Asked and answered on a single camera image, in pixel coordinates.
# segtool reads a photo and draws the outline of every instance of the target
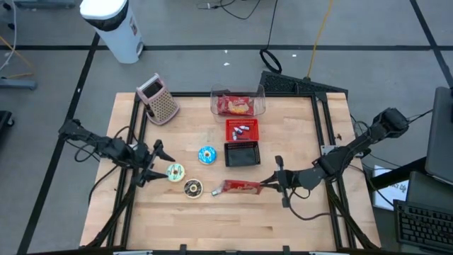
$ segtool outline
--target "black basket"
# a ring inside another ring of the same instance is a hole
[[[261,164],[258,142],[232,142],[225,146],[226,166],[254,166]]]

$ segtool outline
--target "snack package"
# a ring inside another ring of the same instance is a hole
[[[218,188],[213,190],[211,194],[217,196],[220,193],[228,192],[259,195],[262,189],[263,187],[261,187],[261,184],[258,182],[225,180]]]
[[[217,112],[220,115],[253,116],[253,98],[250,96],[218,96]]]

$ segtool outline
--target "cheese grater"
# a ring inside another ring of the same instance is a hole
[[[167,123],[178,111],[179,105],[168,92],[165,83],[158,74],[137,88],[147,111],[148,119],[157,125]]]

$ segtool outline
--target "trash can lid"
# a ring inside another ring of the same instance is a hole
[[[80,4],[80,14],[85,19],[106,20],[115,17],[128,0],[84,0]]]

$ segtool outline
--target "concrete floor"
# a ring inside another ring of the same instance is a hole
[[[237,20],[221,9],[197,10],[196,0],[134,0],[146,45],[264,45],[273,0],[262,0],[247,20]],[[438,45],[453,45],[453,2],[417,1]],[[255,0],[237,1],[231,10],[246,15]],[[328,0],[284,0],[277,6],[272,45],[310,45],[314,42]],[[59,11],[19,11],[18,45],[91,44],[93,29],[78,8]],[[0,35],[12,42],[4,25]],[[334,1],[323,32],[322,45],[429,45],[409,0]],[[265,69],[257,50],[161,50],[143,52],[138,63],[119,64],[108,50],[96,51],[75,117],[98,134],[107,130],[114,96],[132,92],[158,72],[172,91],[209,91],[213,84],[255,86]],[[0,56],[8,51],[1,51]],[[57,130],[67,114],[88,50],[23,50],[36,66],[35,91],[0,90],[0,109],[16,118],[0,153],[0,254],[15,254],[33,209],[57,142]],[[273,50],[283,74],[302,78],[309,50]],[[442,52],[453,64],[453,52]],[[27,71],[14,57],[2,71],[8,76]],[[388,107],[405,115],[432,108],[434,90],[448,86],[430,51],[323,51],[316,54],[314,81],[349,89],[351,113],[371,122]],[[426,153],[430,117],[412,124],[397,140],[373,146],[374,155],[405,164]],[[87,211],[87,197],[97,162],[78,164],[75,149],[65,146],[38,222],[30,252],[75,249]],[[369,165],[389,166],[374,159]],[[382,244],[398,249],[390,212],[375,210]]]

